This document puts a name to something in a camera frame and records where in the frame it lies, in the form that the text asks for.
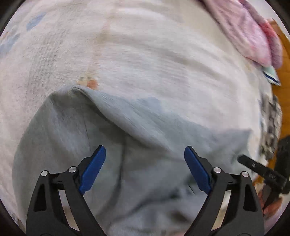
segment human hand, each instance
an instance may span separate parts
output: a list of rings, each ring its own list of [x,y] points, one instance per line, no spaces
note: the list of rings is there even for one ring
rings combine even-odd
[[[262,198],[263,190],[259,192],[258,197],[259,197],[261,208],[263,209],[265,205],[265,201],[263,201],[263,198]],[[276,214],[276,212],[279,210],[281,205],[282,205],[282,198],[280,197],[277,201],[273,202],[272,204],[270,204],[263,210],[263,215],[266,216],[267,218],[272,217],[273,215]]]

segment white blanket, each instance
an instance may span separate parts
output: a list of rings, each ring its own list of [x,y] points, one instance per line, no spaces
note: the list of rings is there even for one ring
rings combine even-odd
[[[47,95],[88,74],[110,96],[157,98],[215,134],[248,132],[234,150],[191,144],[218,153],[212,165],[238,173],[237,152],[259,159],[260,98],[271,87],[199,2],[27,0],[0,38],[0,197],[24,222],[11,179],[17,145]]]

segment black tool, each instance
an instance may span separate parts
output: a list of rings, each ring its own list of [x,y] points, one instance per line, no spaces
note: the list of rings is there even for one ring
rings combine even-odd
[[[106,157],[99,146],[91,157],[84,158],[77,167],[66,172],[50,174],[42,171],[31,197],[26,220],[28,236],[105,236],[91,213],[83,194],[89,191]],[[66,197],[80,231],[69,227],[59,197],[59,189]]]
[[[279,199],[279,194],[290,192],[290,136],[282,139],[278,143],[276,153],[276,165],[274,170],[250,159],[247,156],[240,156],[238,162],[258,173],[264,178],[263,209]]]
[[[78,167],[50,174],[43,171],[35,186],[27,214],[28,236],[105,236],[88,208],[83,194],[90,190],[104,160],[105,148],[82,160]],[[208,194],[186,236],[262,236],[263,215],[258,196],[247,172],[227,174],[200,158],[191,146],[184,151],[185,161],[199,188]],[[69,227],[58,190],[65,190],[69,206],[80,231]],[[229,206],[222,226],[211,230],[226,190],[231,190]]]

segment pink towel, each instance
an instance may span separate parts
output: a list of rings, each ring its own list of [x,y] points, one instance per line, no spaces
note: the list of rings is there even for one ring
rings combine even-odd
[[[282,65],[282,46],[271,25],[246,0],[203,0],[244,56],[264,67]]]
[[[280,39],[269,22],[259,15],[256,9],[246,0],[239,0],[240,3],[249,11],[252,18],[259,24],[262,31],[268,39],[268,44],[271,51],[272,66],[276,69],[282,66],[283,63],[283,48]]]

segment patterned fabric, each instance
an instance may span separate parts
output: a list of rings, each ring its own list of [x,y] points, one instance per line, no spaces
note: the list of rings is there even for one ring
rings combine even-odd
[[[245,0],[203,0],[224,33],[244,56],[264,67],[282,64],[282,47],[271,25]]]
[[[264,67],[263,69],[263,73],[265,75],[265,77],[267,78],[267,80],[274,85],[277,86],[281,86],[280,80],[278,78],[278,75],[274,69],[273,66],[271,67]]]
[[[265,33],[271,52],[272,66],[280,68],[283,63],[283,50],[278,35],[270,25],[270,23],[246,0],[239,0],[241,4],[249,11],[252,18],[259,24],[262,31]]]
[[[274,95],[273,102],[269,97],[262,98],[262,139],[261,155],[265,155],[266,160],[273,158],[280,137],[282,125],[282,111],[278,103],[278,98]]]

